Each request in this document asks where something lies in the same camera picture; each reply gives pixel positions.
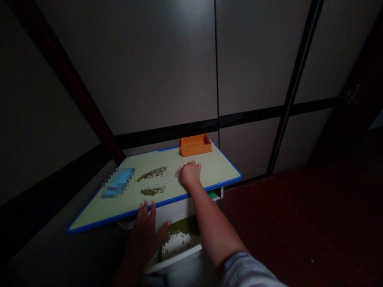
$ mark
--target light green tabletop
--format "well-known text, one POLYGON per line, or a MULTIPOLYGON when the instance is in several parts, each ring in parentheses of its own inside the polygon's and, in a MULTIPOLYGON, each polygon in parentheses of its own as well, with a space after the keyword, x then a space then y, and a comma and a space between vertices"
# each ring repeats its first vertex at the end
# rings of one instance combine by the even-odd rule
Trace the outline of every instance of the light green tabletop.
POLYGON ((145 199, 148 203, 154 200, 156 205, 160 207, 187 198, 187 191, 174 175, 179 167, 193 160, 202 165, 200 181, 207 191, 232 184, 242 177, 213 142, 212 152, 189 157, 182 157, 179 147, 127 157, 117 171, 121 168, 135 168, 135 174, 129 181, 124 194, 116 198, 101 198, 103 191, 116 177, 117 173, 115 172, 73 222, 68 232, 79 233, 134 216, 137 214, 140 203, 144 202, 145 199), (143 174, 160 167, 167 167, 163 176, 137 182, 137 179, 143 174), (164 192, 154 196, 145 196, 141 193, 141 190, 158 187, 165 187, 164 192))

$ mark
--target orange box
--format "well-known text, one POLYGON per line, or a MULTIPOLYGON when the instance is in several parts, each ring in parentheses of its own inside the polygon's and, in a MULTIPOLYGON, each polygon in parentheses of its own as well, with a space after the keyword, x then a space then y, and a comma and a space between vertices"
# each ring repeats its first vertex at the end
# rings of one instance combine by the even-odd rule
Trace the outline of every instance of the orange box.
POLYGON ((181 155, 191 156, 211 152, 211 142, 206 134, 182 138, 181 155))

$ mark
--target sleeve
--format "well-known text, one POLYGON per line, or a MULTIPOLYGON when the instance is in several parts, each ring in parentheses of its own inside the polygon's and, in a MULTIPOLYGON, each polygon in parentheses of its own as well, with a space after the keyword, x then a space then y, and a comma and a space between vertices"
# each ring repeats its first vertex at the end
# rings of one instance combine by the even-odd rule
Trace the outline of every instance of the sleeve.
POLYGON ((221 287, 286 287, 247 252, 230 257, 223 266, 221 287))

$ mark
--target child's hand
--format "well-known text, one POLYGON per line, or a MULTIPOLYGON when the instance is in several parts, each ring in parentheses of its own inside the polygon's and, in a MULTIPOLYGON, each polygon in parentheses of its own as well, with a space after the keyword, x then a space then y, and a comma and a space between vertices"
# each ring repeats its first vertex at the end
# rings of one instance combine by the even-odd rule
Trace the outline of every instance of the child's hand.
POLYGON ((140 204, 136 225, 129 235, 125 256, 113 279, 112 286, 134 286, 142 270, 155 255, 161 245, 171 222, 168 221, 156 234, 156 203, 148 216, 148 203, 140 204))
POLYGON ((201 172, 201 164, 195 164, 195 161, 185 164, 181 171, 181 183, 190 190, 191 187, 201 184, 199 174, 201 172))

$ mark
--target wooden floor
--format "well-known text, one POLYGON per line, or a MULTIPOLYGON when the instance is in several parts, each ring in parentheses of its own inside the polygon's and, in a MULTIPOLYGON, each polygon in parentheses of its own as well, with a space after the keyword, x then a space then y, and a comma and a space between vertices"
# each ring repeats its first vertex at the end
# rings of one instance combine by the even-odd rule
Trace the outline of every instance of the wooden floor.
POLYGON ((383 286, 382 129, 346 159, 229 190, 218 205, 290 287, 383 286))

